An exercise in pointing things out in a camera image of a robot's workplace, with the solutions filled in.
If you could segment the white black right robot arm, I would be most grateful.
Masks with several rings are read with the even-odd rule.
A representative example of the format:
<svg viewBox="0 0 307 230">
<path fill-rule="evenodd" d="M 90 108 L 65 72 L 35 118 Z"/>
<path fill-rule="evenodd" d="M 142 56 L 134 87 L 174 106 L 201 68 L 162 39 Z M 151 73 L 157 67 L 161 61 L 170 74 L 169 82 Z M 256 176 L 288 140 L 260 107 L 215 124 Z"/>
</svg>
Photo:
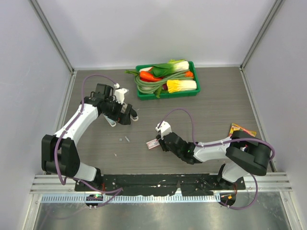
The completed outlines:
<svg viewBox="0 0 307 230">
<path fill-rule="evenodd" d="M 232 188 L 235 182 L 247 174 L 265 176 L 272 149 L 266 142 L 244 131 L 234 131 L 232 136 L 213 142 L 186 142 L 174 132 L 156 136 L 163 151 L 170 151 L 188 164 L 228 158 L 216 178 L 217 186 Z"/>
</svg>

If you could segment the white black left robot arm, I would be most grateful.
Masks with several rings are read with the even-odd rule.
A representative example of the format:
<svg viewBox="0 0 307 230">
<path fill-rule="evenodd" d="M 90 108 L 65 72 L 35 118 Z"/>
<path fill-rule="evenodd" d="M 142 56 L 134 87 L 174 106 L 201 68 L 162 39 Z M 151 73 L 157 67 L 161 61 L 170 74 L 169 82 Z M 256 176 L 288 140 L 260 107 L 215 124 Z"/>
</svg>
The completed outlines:
<svg viewBox="0 0 307 230">
<path fill-rule="evenodd" d="M 91 191 L 102 188 L 100 169 L 81 162 L 77 143 L 90 124 L 101 115 L 121 125 L 130 125 L 131 121 L 138 120 L 132 105 L 124 102 L 128 91 L 118 84 L 97 84 L 96 90 L 89 96 L 83 95 L 71 119 L 55 134 L 42 138 L 42 170 L 57 174 L 63 184 L 66 178 L 71 178 L 85 184 Z"/>
</svg>

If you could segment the red white staple box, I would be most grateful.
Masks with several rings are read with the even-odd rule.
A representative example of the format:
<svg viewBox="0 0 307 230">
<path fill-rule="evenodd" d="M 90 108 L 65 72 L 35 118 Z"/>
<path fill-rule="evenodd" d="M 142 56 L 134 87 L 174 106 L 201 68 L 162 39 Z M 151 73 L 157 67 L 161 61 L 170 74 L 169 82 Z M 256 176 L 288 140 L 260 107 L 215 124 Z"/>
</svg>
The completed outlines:
<svg viewBox="0 0 307 230">
<path fill-rule="evenodd" d="M 157 139 L 153 139 L 151 141 L 148 141 L 146 143 L 147 147 L 149 150 L 155 148 L 155 147 L 158 147 L 160 145 L 159 141 Z"/>
</svg>

